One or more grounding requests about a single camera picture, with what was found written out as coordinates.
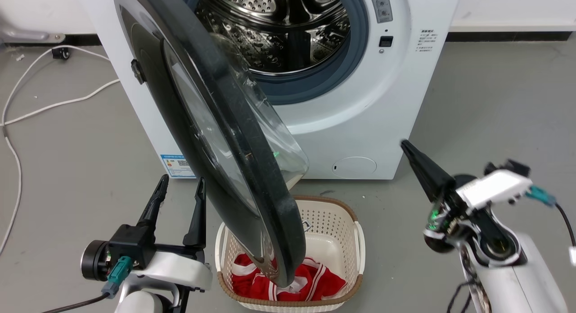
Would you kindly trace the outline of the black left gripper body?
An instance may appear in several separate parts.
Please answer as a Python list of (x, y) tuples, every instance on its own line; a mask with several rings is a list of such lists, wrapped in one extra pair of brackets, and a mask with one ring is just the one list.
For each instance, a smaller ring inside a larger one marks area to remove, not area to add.
[(148, 267), (156, 252), (167, 252), (189, 259), (204, 259), (205, 223), (191, 223), (182, 245), (156, 244), (152, 225), (121, 225), (110, 240), (94, 240), (81, 256), (81, 274), (87, 280), (105, 281), (122, 256), (132, 260), (137, 270)]

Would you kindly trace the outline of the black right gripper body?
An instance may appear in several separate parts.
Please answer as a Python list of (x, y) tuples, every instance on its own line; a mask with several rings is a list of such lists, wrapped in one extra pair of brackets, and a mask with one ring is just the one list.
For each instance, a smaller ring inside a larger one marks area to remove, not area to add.
[(423, 190), (432, 204), (424, 227), (424, 241), (435, 252), (444, 254), (469, 244), (477, 245), (474, 231), (465, 213), (457, 188), (476, 180), (473, 175), (423, 175)]

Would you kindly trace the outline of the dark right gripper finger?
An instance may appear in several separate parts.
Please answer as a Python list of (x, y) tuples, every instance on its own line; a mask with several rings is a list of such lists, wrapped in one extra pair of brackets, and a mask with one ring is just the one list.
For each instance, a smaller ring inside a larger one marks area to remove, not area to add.
[(403, 139), (400, 145), (429, 202), (441, 200), (445, 191), (455, 185), (455, 178), (407, 139)]

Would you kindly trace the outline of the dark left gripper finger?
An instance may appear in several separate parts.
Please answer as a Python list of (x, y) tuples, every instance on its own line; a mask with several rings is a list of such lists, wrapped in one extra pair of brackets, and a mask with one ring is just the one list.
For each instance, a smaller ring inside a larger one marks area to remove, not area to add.
[(195, 207), (190, 221), (189, 231), (183, 238), (183, 245), (188, 249), (205, 249), (207, 197), (206, 181), (201, 177), (194, 195)]
[(167, 187), (169, 185), (169, 175), (162, 175), (156, 188), (154, 189), (150, 200), (147, 202), (144, 211), (142, 212), (137, 226), (139, 227), (155, 227), (157, 218), (160, 213), (160, 208), (167, 195)]

